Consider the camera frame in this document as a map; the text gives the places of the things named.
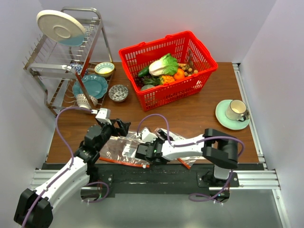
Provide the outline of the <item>zip bag red zipper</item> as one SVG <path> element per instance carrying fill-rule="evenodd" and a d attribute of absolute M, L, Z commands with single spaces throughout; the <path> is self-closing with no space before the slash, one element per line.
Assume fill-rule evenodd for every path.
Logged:
<path fill-rule="evenodd" d="M 157 136 L 160 136 L 161 131 L 167 133 L 167 130 L 163 128 L 156 128 L 153 133 Z M 186 138 L 182 137 L 179 134 L 170 132 L 170 140 L 185 140 Z M 111 137 L 106 145 L 101 149 L 100 161 L 106 161 L 111 163 L 118 163 L 121 165 L 140 167 L 140 168 L 149 168 L 149 163 L 147 161 L 135 158 L 135 152 L 137 146 L 141 143 L 140 138 L 137 136 L 136 132 L 129 132 L 126 137 Z M 178 158 L 177 160 L 184 165 L 187 169 L 190 169 L 191 166 L 196 162 L 196 160 L 203 159 L 199 156 L 188 156 Z"/>

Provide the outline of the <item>toy napa cabbage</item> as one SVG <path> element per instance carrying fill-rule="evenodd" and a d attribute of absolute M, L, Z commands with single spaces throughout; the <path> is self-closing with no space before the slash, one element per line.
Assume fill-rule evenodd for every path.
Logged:
<path fill-rule="evenodd" d="M 168 53 L 150 64 L 149 73 L 152 76 L 172 76 L 177 73 L 178 66 L 177 59 Z"/>

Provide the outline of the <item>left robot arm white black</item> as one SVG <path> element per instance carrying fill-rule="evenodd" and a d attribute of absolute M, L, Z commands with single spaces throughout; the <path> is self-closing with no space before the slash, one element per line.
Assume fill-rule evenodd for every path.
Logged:
<path fill-rule="evenodd" d="M 78 149 L 71 153 L 67 163 L 55 163 L 58 171 L 34 189 L 25 189 L 17 204 L 14 221 L 23 228 L 50 227 L 56 209 L 82 187 L 100 185 L 106 189 L 96 202 L 104 200 L 110 193 L 107 183 L 98 178 L 95 166 L 101 149 L 112 136 L 126 136 L 130 123 L 120 119 L 98 120 L 91 126 Z"/>

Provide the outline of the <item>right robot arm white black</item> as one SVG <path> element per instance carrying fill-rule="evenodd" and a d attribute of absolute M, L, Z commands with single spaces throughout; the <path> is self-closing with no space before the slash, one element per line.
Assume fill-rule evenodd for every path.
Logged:
<path fill-rule="evenodd" d="M 185 139 L 159 129 L 152 133 L 148 129 L 140 133 L 142 143 L 137 146 L 135 158 L 150 164 L 166 164 L 186 157 L 203 157 L 214 164 L 212 182 L 221 187 L 228 182 L 231 170 L 238 167 L 238 144 L 231 135 L 208 128 L 204 134 Z"/>

